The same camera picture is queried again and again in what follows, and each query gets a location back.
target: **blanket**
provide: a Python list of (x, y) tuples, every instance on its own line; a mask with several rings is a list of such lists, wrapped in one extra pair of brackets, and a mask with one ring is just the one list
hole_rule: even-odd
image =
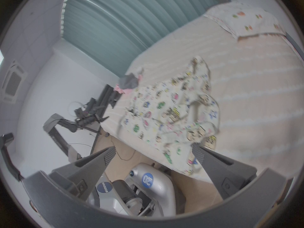
[(210, 96), (209, 69), (194, 57), (185, 71), (154, 85), (136, 88), (121, 126), (149, 143), (179, 171), (192, 175), (201, 165), (191, 144), (215, 148), (219, 108)]

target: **green curtain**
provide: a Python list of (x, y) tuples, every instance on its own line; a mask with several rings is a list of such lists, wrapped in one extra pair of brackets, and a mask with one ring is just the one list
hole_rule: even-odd
[(140, 53), (219, 1), (67, 0), (63, 38), (121, 77)]

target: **wooden floor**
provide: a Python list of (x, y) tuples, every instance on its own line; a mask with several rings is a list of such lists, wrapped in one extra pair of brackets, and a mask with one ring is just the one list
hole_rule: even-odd
[[(156, 168), (160, 166), (159, 163), (135, 151), (113, 136), (105, 137), (104, 135), (104, 132), (102, 132), (97, 140), (94, 152), (115, 145), (117, 154), (106, 169), (110, 181), (124, 180), (130, 170), (139, 163), (149, 165), (155, 163)], [(211, 183), (199, 181), (175, 171), (172, 171), (171, 176), (186, 197), (185, 213), (202, 211), (222, 201), (215, 186)]]

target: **pillow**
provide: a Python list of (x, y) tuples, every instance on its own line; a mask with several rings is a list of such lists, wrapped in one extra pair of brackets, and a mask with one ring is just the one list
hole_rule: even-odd
[(286, 35), (284, 27), (271, 13), (245, 3), (219, 4), (210, 8), (204, 16), (217, 22), (236, 39), (265, 33)]

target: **bed sheet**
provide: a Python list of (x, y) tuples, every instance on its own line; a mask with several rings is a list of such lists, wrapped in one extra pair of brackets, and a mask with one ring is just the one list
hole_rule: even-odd
[[(127, 74), (142, 66), (139, 85), (150, 85), (181, 73), (195, 55), (210, 69), (212, 96), (221, 111), (215, 151), (255, 166), (258, 173), (270, 167), (294, 175), (304, 160), (304, 67), (290, 46), (277, 35), (237, 41), (216, 22), (199, 17), (139, 55)], [(120, 128), (130, 96), (123, 95), (114, 109), (108, 106), (102, 128), (175, 170), (160, 151)], [(189, 175), (210, 181), (202, 168)]]

